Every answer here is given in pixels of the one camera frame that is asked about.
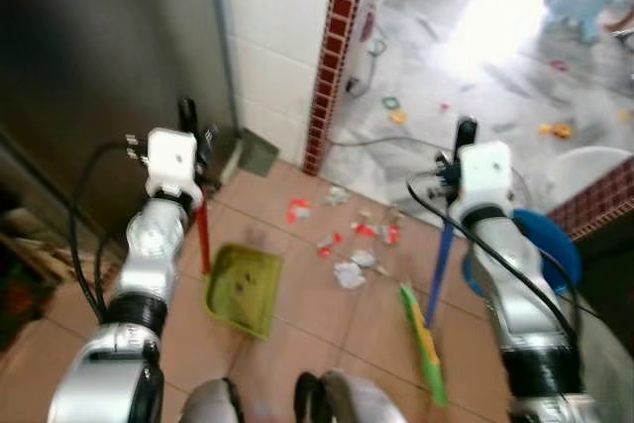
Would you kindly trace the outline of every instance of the stainless steel refrigerator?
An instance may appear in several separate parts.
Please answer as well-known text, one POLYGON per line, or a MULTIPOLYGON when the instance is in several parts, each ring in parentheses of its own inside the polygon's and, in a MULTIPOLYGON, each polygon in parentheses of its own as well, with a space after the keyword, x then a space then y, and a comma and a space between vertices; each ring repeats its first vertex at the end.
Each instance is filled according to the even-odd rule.
MULTIPOLYGON (((181 95, 219 128, 217 178, 237 141, 218 0, 0 0, 0 186, 64 229, 63 201, 100 143, 175 127, 181 95)), ((81 211, 121 231, 145 198, 125 156, 96 171, 81 211)))

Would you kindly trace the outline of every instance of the dustpan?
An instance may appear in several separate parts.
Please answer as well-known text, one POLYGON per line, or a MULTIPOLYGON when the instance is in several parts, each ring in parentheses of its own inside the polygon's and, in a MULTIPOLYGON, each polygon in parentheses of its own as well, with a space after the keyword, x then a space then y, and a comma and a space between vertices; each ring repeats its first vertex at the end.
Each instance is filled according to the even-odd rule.
POLYGON ((276 255, 224 245, 207 281, 207 310, 252 336, 268 338, 281 263, 276 255))

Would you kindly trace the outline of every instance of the electrical cord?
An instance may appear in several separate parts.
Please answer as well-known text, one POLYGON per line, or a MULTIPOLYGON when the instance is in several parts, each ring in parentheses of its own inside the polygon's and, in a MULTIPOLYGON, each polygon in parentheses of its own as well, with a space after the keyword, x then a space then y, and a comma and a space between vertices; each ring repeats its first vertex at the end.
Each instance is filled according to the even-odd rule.
MULTIPOLYGON (((566 296, 562 296, 562 295, 560 295, 560 296, 559 296, 559 298, 560 298, 560 299, 562 299, 562 300, 564 300, 564 301, 566 301, 566 302, 568 302, 568 303, 569 303, 569 304, 571 304, 571 305, 574 305, 574 304, 573 304, 573 301, 572 301, 571 299, 569 299, 568 297, 566 297, 566 296)), ((584 306, 579 305, 579 306, 578 306, 578 309, 579 309, 580 311, 584 312, 585 314, 589 314, 589 315, 590 315, 590 316, 592 316, 594 319, 598 319, 599 321, 603 321, 603 319, 601 318, 601 316, 599 316, 599 315, 598 315, 598 313, 596 313, 596 312, 592 311, 591 309, 588 309, 587 307, 584 307, 584 306)))
POLYGON ((110 242, 110 235, 105 234, 101 237, 99 241, 99 246, 97 247, 97 251, 95 253, 95 263, 94 263, 94 274, 95 274, 95 297, 97 299, 97 304, 101 309, 103 315, 106 315, 106 301, 103 298, 103 286, 101 284, 101 259, 103 257, 103 252, 106 250, 108 243, 110 242))
POLYGON ((577 293, 577 289, 575 288, 575 284, 571 279, 571 276, 568 274, 566 269, 559 263, 555 257, 553 257, 550 253, 542 250, 537 247, 540 255, 546 259, 546 261, 552 264, 559 274, 562 276, 564 281, 566 282, 566 287, 571 292, 571 300, 573 301, 573 328, 575 329, 575 333, 580 336, 581 335, 581 313, 580 313, 580 304, 579 304, 579 294, 577 293))
POLYGON ((387 44, 383 40, 376 39, 374 41, 373 49, 368 51, 368 54, 370 55, 370 73, 368 74, 368 82, 361 91, 356 93, 353 92, 352 89, 348 91, 348 94, 350 94, 353 98, 361 98, 364 94, 370 91, 372 80, 374 79, 374 74, 376 73, 376 60, 379 56, 384 54, 386 50, 387 44))
MULTIPOLYGON (((423 139, 410 138, 409 136, 387 136, 384 138, 370 139, 368 141, 360 141, 358 143, 340 143, 331 139, 326 139, 326 141, 328 141, 328 143, 330 143, 332 146, 337 146, 339 148, 364 148, 365 146, 373 146, 374 144, 388 143, 392 141, 409 141, 411 143, 421 144, 423 146, 428 146, 439 151, 445 151, 446 153, 450 153, 452 151, 451 149, 439 146, 438 144, 430 143, 423 139)), ((512 167, 511 170, 515 177, 517 177, 517 179, 520 181, 520 183, 522 184, 522 188, 524 189, 524 196, 526 197, 526 208, 531 208, 533 206, 533 195, 528 188, 528 183, 526 183, 524 175, 522 175, 515 167, 512 167)))
POLYGON ((526 275, 523 272, 521 272, 521 271, 517 270, 515 267, 513 267, 513 265, 510 264, 491 245, 489 245, 483 239, 481 239, 480 237, 478 237, 477 235, 472 233, 469 229, 464 227, 462 224, 458 223, 456 220, 451 218, 449 215, 443 213, 441 210, 436 208, 434 205, 432 205, 431 203, 429 203, 426 200, 422 199, 414 191, 414 188, 412 186, 412 180, 414 178, 416 178, 416 175, 414 175, 413 177, 408 178, 407 182, 406 182, 407 183, 407 191, 409 192, 411 197, 416 202, 418 202, 423 208, 425 208, 426 210, 430 211, 431 213, 433 213, 437 217, 441 218, 442 220, 445 220, 446 222, 450 223, 456 230, 459 230, 463 235, 465 235, 465 237, 467 237, 468 240, 472 241, 473 243, 478 245, 480 248, 482 248, 494 260, 496 260, 498 263, 500 263, 502 265, 502 267, 504 267, 504 269, 506 269, 513 276, 515 276, 517 279, 519 279, 522 282, 522 284, 524 284, 526 287, 528 287, 528 289, 530 289, 531 292, 533 292, 533 294, 535 294, 544 303, 544 305, 553 313, 555 318, 559 321, 560 325, 562 326, 562 329, 564 330, 564 333, 566 334, 566 336, 568 338, 569 344, 572 347, 574 347, 575 349, 578 349, 579 348, 579 346, 578 346, 578 335, 575 332, 575 329, 568 322, 568 319, 566 319, 566 316, 559 309, 557 304, 555 304, 540 288, 538 288, 535 284, 533 284, 533 282, 531 282, 531 280, 528 277, 526 277, 526 275))
POLYGON ((68 205, 68 232, 69 232, 68 243, 70 246, 70 256, 72 258, 72 266, 75 271, 75 275, 77 276, 77 281, 79 282, 79 286, 81 287, 83 295, 85 296, 86 300, 88 301, 88 304, 92 308, 93 312, 95 313, 95 316, 97 316, 97 319, 100 323, 104 321, 105 316, 104 316, 104 313, 102 312, 102 309, 99 303, 97 302, 97 299, 95 298, 95 296, 92 294, 92 291, 90 290, 90 286, 88 285, 88 282, 86 281, 86 276, 84 275, 83 270, 81 269, 81 262, 79 260, 79 246, 77 243, 77 213, 78 213, 77 206, 78 206, 79 200, 83 196, 83 193, 86 189, 86 185, 88 183, 88 179, 90 178, 90 175, 92 174, 92 171, 95 165, 108 153, 112 151, 117 151, 117 150, 125 151, 128 148, 128 146, 129 146, 128 143, 125 143, 125 142, 124 143, 111 142, 111 143, 103 144, 99 146, 97 149, 95 149, 95 151, 88 158, 88 161, 86 162, 83 170, 81 171, 81 174, 79 175, 79 178, 77 180, 77 183, 75 185, 74 191, 70 199, 70 204, 68 205))

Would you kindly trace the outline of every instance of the floor debris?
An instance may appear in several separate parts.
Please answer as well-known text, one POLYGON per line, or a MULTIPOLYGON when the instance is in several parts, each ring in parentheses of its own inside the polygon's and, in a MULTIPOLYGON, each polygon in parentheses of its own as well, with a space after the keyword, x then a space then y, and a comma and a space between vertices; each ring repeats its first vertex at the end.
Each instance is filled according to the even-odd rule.
POLYGON ((328 195, 324 198, 324 203, 328 206, 341 205, 348 203, 350 200, 350 192, 343 187, 333 185, 328 190, 328 195))
POLYGON ((343 241, 344 239, 339 233, 331 233, 317 244, 317 250, 319 250, 319 254, 322 257, 328 258, 330 257, 335 245, 340 244, 343 241))
POLYGON ((288 223, 295 223, 297 220, 310 217, 310 209, 312 204, 310 200, 304 200, 303 198, 293 198, 288 203, 288 212, 286 214, 286 220, 288 223))
POLYGON ((352 262, 335 264, 335 276, 344 289, 355 289, 366 282, 361 268, 352 262))
POLYGON ((380 274, 381 276, 389 276, 389 272, 387 272, 387 269, 385 269, 380 264, 377 264, 376 266, 373 266, 372 267, 372 271, 374 271, 376 274, 380 274))
POLYGON ((407 113, 402 109, 396 109, 389 113, 389 120, 394 124, 405 124, 407 122, 407 113))
POLYGON ((539 127, 539 134, 551 134, 553 132, 552 124, 542 124, 539 127))
POLYGON ((388 111, 394 111, 396 109, 400 109, 400 103, 398 102, 398 98, 394 96, 385 96, 380 100, 383 103, 383 107, 388 111))
POLYGON ((553 125, 553 135, 559 139, 570 139, 573 135, 573 128, 570 124, 557 123, 553 125))
POLYGON ((396 225, 381 225, 378 233, 386 245, 396 245, 400 241, 400 228, 396 225))
POLYGON ((359 267, 373 267, 376 265, 376 258, 370 250, 355 250, 350 260, 359 267))
POLYGON ((362 237, 375 237, 378 235, 378 227, 370 223, 371 213, 362 210, 359 212, 359 220, 353 222, 351 227, 357 235, 362 237))

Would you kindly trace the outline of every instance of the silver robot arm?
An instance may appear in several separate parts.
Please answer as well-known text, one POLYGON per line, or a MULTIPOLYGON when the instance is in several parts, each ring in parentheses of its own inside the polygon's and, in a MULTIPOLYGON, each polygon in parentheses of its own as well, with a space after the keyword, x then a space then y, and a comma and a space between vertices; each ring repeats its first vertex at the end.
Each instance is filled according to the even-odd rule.
MULTIPOLYGON (((510 151, 504 143, 460 149, 461 185, 452 218, 493 247, 558 308, 542 274, 541 255, 509 218, 510 151)), ((473 273, 513 394, 513 423, 598 423, 594 401, 584 393, 577 343, 544 302, 478 245, 473 273)))
MULTIPOLYGON (((49 423, 160 422, 163 375, 160 336, 177 282, 177 261, 190 212, 202 193, 194 182, 196 138, 154 129, 148 136, 146 189, 151 197, 127 230, 129 253, 105 322, 74 359, 58 386, 49 423)), ((197 390, 212 398, 188 402, 182 422, 234 423, 229 384, 197 390)))

